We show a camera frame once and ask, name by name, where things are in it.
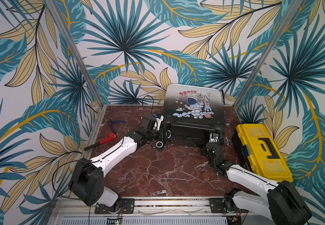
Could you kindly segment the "white space-print kids suitcase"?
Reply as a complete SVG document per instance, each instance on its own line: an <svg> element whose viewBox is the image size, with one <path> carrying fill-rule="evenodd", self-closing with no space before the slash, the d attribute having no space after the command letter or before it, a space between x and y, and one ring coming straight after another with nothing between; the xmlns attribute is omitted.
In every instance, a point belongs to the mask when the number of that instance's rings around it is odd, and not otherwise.
<svg viewBox="0 0 325 225"><path fill-rule="evenodd" d="M210 133L218 133L228 143L223 97L220 91L192 85L170 84L167 87L162 115L171 122L167 142L183 146L204 147Z"/></svg>

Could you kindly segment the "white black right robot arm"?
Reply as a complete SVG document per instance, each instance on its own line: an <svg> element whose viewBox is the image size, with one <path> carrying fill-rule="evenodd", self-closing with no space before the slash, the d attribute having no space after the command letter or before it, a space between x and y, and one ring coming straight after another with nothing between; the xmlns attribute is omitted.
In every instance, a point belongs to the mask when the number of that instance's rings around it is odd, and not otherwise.
<svg viewBox="0 0 325 225"><path fill-rule="evenodd" d="M222 145L219 142L209 142L204 148L209 165L217 175L254 193L233 189L216 206L220 211L233 213L247 210L272 220L276 225L308 224L312 212L295 186L288 181L277 182L261 177L226 160L221 153Z"/></svg>

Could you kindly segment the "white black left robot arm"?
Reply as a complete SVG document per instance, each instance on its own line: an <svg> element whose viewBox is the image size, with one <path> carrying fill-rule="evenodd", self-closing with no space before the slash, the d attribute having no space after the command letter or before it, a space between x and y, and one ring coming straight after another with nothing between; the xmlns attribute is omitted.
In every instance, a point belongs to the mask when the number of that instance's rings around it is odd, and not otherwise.
<svg viewBox="0 0 325 225"><path fill-rule="evenodd" d="M104 186L105 176L125 157L150 141L156 140L156 148L163 149L172 135L172 123L163 120L163 116L142 117L140 124L127 132L113 147L92 159L79 160L69 182L69 190L87 206L95 203L117 206L119 195Z"/></svg>

